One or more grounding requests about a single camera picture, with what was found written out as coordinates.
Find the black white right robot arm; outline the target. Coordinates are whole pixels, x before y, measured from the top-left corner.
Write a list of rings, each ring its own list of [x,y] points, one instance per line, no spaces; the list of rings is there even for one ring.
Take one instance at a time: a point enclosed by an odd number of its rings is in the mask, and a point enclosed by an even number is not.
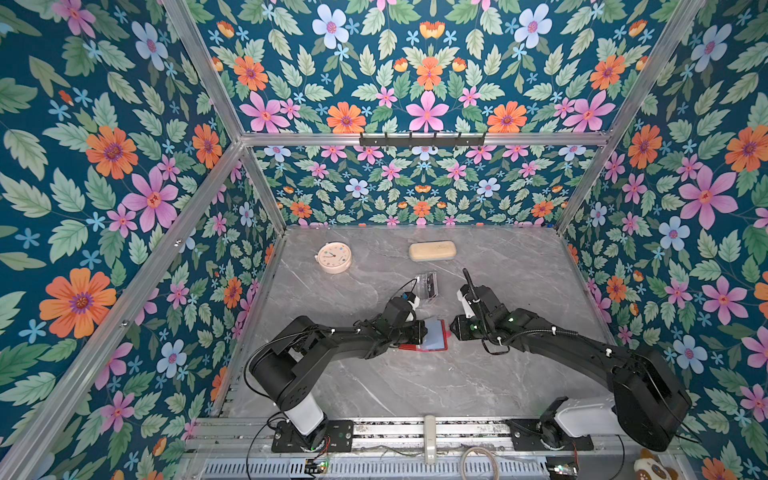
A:
[[[489,287],[470,277],[457,298],[463,312],[450,330],[458,340],[478,341],[493,356],[516,350],[548,358],[607,390],[603,397],[556,398],[529,432],[544,446],[559,449],[580,437],[624,434],[663,452],[678,434],[692,400],[659,352],[610,345],[530,310],[508,310]]]

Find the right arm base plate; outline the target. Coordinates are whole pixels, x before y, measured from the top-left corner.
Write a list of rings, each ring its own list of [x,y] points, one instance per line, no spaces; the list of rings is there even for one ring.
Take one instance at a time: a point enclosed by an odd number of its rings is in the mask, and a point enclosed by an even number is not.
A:
[[[589,436],[569,436],[554,420],[506,419],[515,451],[593,451],[594,443]]]

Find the red leather card holder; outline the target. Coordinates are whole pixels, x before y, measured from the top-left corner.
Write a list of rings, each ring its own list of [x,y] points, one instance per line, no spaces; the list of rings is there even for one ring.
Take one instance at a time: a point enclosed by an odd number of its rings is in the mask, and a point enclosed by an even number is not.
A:
[[[445,328],[443,319],[429,319],[425,321],[426,334],[420,344],[404,344],[400,350],[421,353],[443,352],[448,350],[449,332]]]

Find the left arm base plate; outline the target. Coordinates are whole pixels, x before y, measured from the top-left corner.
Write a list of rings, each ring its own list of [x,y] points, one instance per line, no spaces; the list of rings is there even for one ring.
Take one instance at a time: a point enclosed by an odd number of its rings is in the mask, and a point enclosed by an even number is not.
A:
[[[275,429],[272,453],[349,453],[354,438],[351,420],[324,420],[317,429],[302,435],[289,421],[283,420]]]

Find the clear acrylic card stand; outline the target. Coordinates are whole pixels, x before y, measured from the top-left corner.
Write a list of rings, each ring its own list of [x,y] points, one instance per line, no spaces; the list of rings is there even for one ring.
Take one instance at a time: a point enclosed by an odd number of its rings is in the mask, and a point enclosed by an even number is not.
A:
[[[437,273],[435,271],[423,272],[416,277],[414,293],[424,302],[430,302],[439,295],[437,285]]]

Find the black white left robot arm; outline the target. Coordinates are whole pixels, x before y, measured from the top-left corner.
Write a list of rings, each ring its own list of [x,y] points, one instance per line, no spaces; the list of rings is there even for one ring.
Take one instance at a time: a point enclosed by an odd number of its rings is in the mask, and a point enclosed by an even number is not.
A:
[[[391,297],[382,313],[350,327],[331,327],[302,315],[257,349],[244,366],[243,379],[268,398],[289,421],[303,449],[326,438],[328,418],[312,390],[326,368],[344,359],[371,360],[402,345],[419,345],[428,329],[416,318],[420,298],[412,291]]]

